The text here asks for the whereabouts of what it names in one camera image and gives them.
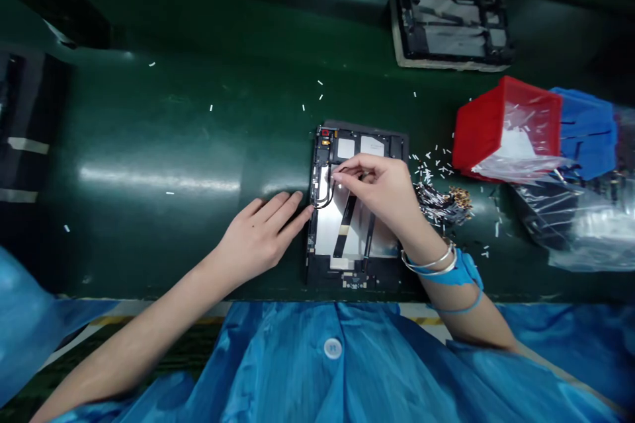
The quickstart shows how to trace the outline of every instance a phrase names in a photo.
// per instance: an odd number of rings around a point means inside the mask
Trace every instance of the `red plastic bin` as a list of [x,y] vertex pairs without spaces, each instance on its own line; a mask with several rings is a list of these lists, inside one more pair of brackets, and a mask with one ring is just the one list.
[[[541,120],[547,116],[546,129],[541,131],[541,134],[546,136],[546,145],[543,146],[544,150],[536,151],[536,154],[560,156],[562,97],[510,76],[503,76],[496,88],[458,110],[452,166],[463,175],[488,182],[499,182],[472,172],[472,167],[501,147],[506,102],[539,112]],[[534,125],[532,120],[527,124],[530,130],[534,129],[531,127]]]

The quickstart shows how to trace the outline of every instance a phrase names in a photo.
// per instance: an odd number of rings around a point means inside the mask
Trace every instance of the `finger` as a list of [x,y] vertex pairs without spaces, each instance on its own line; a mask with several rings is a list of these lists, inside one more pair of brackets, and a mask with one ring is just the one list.
[[359,153],[354,157],[351,157],[345,162],[342,162],[333,173],[339,173],[345,167],[353,169],[355,167],[361,167],[366,170],[375,170],[377,173],[382,173],[386,170],[390,160],[387,157],[378,157],[376,155]]
[[276,233],[280,231],[280,228],[284,226],[284,224],[289,221],[289,218],[293,216],[293,214],[298,209],[298,205],[302,201],[302,192],[295,192],[291,197],[282,205],[278,211],[276,211],[271,218],[267,220],[267,225],[271,227],[271,229],[275,230]]
[[376,180],[377,180],[377,176],[373,173],[366,174],[364,175],[364,178],[362,178],[362,182],[368,183],[368,184],[373,184],[375,183]]
[[244,207],[237,215],[236,218],[250,218],[260,210],[265,201],[262,198],[256,198],[249,205]]
[[368,195],[368,193],[370,192],[370,188],[372,187],[372,185],[361,182],[357,177],[353,177],[343,173],[333,174],[333,180],[335,180],[337,183],[341,183],[362,200],[364,200],[364,197]]
[[337,173],[345,173],[345,174],[348,174],[348,175],[355,175],[355,174],[357,174],[359,172],[363,173],[364,169],[362,167],[353,167],[351,169],[340,170]]
[[266,222],[269,218],[273,216],[278,209],[284,205],[284,203],[289,199],[288,192],[280,192],[274,198],[269,200],[265,206],[263,206],[254,216],[253,218],[259,223]]
[[291,243],[291,240],[293,240],[293,238],[302,231],[306,222],[309,221],[311,215],[313,215],[313,210],[313,205],[309,205],[307,208],[302,210],[302,213],[296,216],[291,223],[284,227],[280,234],[278,234],[280,245],[284,247],[285,250]]

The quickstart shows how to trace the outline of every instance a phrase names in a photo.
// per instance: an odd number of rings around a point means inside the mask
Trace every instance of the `blue plastic bin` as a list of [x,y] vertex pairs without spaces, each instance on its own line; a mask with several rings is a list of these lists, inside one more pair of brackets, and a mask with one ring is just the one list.
[[576,172],[584,180],[615,169],[617,124],[613,104],[575,89],[556,87],[551,91],[562,96],[562,156],[579,164]]

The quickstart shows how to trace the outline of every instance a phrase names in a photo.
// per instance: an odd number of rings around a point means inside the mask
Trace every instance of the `white tape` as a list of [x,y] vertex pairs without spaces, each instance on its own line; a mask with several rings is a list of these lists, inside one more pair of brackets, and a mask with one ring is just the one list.
[[38,199],[37,192],[28,190],[11,190],[10,188],[0,188],[0,202],[10,203],[35,203]]
[[10,137],[7,142],[15,150],[41,153],[42,155],[48,154],[49,145],[43,142],[37,142],[25,137]]

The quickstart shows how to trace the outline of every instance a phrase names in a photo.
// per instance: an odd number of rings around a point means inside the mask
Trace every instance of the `clear plastic bag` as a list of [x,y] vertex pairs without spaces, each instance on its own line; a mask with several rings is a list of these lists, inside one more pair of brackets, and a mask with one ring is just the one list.
[[533,183],[549,172],[573,165],[550,155],[549,109],[505,103],[501,147],[472,168],[480,175],[512,183]]
[[517,210],[549,264],[577,272],[635,270],[635,110],[616,108],[617,170],[589,182],[515,185]]

